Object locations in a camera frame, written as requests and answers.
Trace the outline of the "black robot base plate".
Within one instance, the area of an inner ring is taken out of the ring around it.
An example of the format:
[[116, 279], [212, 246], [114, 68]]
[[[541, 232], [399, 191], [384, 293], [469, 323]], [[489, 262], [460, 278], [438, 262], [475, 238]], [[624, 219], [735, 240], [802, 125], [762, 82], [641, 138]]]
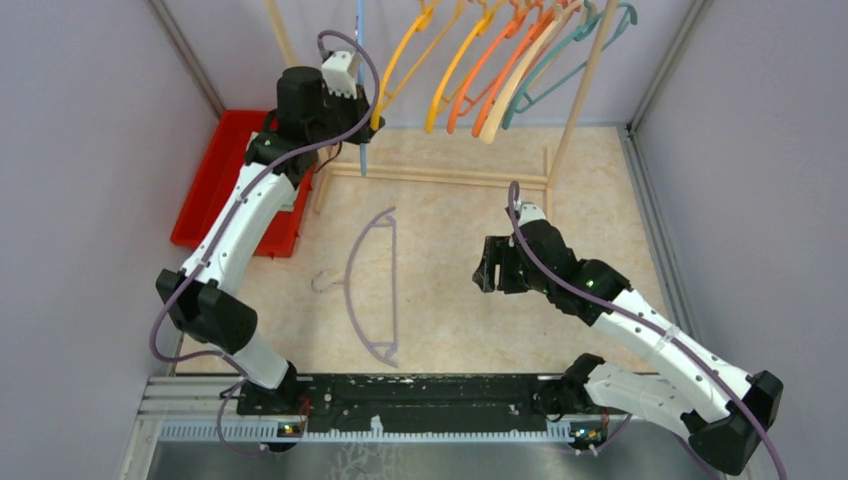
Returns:
[[291, 415], [309, 433], [365, 432], [374, 418], [389, 434], [536, 433], [602, 411], [541, 374], [303, 374], [279, 391], [248, 383], [237, 399], [240, 415]]

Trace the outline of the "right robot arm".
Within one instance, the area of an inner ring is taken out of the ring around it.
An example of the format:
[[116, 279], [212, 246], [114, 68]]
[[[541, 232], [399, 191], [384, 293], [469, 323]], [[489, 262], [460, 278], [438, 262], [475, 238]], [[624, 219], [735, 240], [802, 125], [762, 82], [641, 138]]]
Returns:
[[622, 274], [597, 259], [579, 259], [545, 217], [519, 222], [514, 234], [488, 236], [473, 280], [484, 293], [535, 291], [557, 310], [627, 347], [652, 366], [636, 374], [583, 354], [540, 404], [576, 412], [610, 407], [675, 434], [700, 460], [739, 475], [764, 446], [786, 478], [768, 435], [783, 393], [772, 373], [749, 373], [719, 358], [666, 320]]

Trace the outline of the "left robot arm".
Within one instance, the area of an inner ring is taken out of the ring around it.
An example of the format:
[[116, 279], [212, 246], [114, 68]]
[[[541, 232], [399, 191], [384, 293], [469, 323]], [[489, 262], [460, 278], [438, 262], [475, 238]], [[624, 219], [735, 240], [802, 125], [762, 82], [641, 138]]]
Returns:
[[163, 300], [159, 321], [207, 353], [224, 358], [277, 414], [300, 399], [297, 370], [258, 330], [256, 311], [236, 295], [261, 238], [280, 208], [297, 198], [318, 151], [334, 144], [361, 144], [373, 132], [371, 109], [354, 71], [298, 66], [277, 82], [275, 109], [246, 143], [236, 183], [210, 230], [179, 270], [156, 280]]

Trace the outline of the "yellow hanger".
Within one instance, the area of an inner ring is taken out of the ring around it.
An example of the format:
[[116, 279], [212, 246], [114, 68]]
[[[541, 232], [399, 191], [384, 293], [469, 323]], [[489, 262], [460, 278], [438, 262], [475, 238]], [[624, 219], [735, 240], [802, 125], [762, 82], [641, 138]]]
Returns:
[[468, 9], [468, 1], [415, 1], [416, 13], [383, 70], [369, 126], [377, 128], [387, 109], [408, 89]]
[[453, 56], [437, 86], [425, 120], [424, 129], [427, 133], [432, 133], [435, 130], [436, 120], [446, 110], [448, 110], [458, 98], [462, 97], [460, 90], [470, 78], [471, 74], [466, 73], [464, 77], [455, 80], [455, 77], [458, 75], [460, 64], [473, 43], [478, 38], [481, 38], [486, 34], [495, 19], [497, 12], [505, 4], [505, 1], [473, 1], [473, 4], [478, 4], [481, 7], [480, 16], [474, 22], [473, 26], [462, 41], [456, 46], [455, 52], [453, 53]]

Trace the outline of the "purple hanger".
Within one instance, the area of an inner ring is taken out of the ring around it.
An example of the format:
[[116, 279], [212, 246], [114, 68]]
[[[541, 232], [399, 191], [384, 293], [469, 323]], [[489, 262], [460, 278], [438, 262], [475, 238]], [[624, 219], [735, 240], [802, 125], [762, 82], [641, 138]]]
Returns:
[[310, 279], [317, 294], [340, 292], [355, 338], [370, 357], [389, 370], [399, 363], [397, 207], [375, 214], [359, 229], [338, 268]]

